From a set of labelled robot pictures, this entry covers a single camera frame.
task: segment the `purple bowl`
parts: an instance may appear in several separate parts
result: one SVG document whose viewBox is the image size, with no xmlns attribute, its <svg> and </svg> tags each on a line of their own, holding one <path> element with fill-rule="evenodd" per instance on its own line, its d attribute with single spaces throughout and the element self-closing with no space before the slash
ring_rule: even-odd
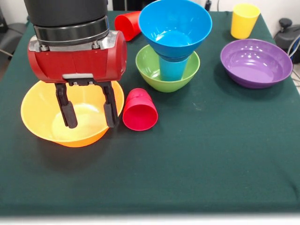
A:
<svg viewBox="0 0 300 225">
<path fill-rule="evenodd" d="M 270 87 L 293 71 L 293 63 L 283 50 L 256 39 L 229 43 L 221 52 L 221 61 L 236 83 L 252 89 Z"/>
</svg>

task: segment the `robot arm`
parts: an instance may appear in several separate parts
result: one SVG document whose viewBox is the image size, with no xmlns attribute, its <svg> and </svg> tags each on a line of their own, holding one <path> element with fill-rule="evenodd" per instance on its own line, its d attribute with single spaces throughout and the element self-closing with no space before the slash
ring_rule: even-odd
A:
<svg viewBox="0 0 300 225">
<path fill-rule="evenodd" d="M 36 36 L 28 57 L 36 76 L 55 83 L 60 110 L 69 128 L 77 126 L 66 83 L 98 85 L 106 98 L 106 122 L 118 121 L 111 81 L 125 72 L 127 48 L 119 31 L 110 31 L 107 0 L 24 0 Z"/>
</svg>

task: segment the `orange bowl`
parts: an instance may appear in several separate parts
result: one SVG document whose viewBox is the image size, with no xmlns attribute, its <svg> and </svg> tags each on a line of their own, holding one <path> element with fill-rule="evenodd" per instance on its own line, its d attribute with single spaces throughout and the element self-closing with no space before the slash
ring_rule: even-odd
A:
<svg viewBox="0 0 300 225">
<path fill-rule="evenodd" d="M 118 82 L 112 82 L 118 115 L 124 106 L 124 93 Z M 72 102 L 78 125 L 65 126 L 53 83 L 37 82 L 25 95 L 21 105 L 24 125 L 34 135 L 67 146 L 83 147 L 98 141 L 108 130 L 103 105 L 105 96 L 96 85 L 67 84 L 67 96 Z"/>
</svg>

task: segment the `black robot arm cylinder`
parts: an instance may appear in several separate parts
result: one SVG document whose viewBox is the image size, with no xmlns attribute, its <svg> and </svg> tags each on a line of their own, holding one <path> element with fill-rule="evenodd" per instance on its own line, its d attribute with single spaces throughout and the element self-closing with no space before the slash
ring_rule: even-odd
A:
<svg viewBox="0 0 300 225">
<path fill-rule="evenodd" d="M 43 45 L 80 45 L 102 39 L 109 32 L 107 0 L 24 1 Z"/>
<path fill-rule="evenodd" d="M 91 22 L 107 14 L 107 0 L 24 0 L 30 21 L 39 27 Z"/>
</svg>

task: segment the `table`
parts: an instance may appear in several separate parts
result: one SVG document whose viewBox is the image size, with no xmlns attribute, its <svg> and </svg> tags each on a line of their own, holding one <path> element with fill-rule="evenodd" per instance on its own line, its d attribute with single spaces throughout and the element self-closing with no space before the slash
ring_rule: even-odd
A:
<svg viewBox="0 0 300 225">
<path fill-rule="evenodd" d="M 109 23 L 121 12 L 109 12 Z M 174 93 L 155 91 L 135 67 L 142 35 L 128 43 L 125 95 L 145 88 L 159 121 L 134 132 L 122 122 L 97 143 L 70 149 L 23 125 L 23 96 L 37 82 L 28 27 L 0 82 L 0 215 L 300 211 L 300 98 L 291 78 L 264 90 L 238 86 L 219 55 L 233 41 L 230 12 L 211 12 L 197 49 L 201 67 Z M 260 16 L 251 38 L 273 42 Z"/>
</svg>

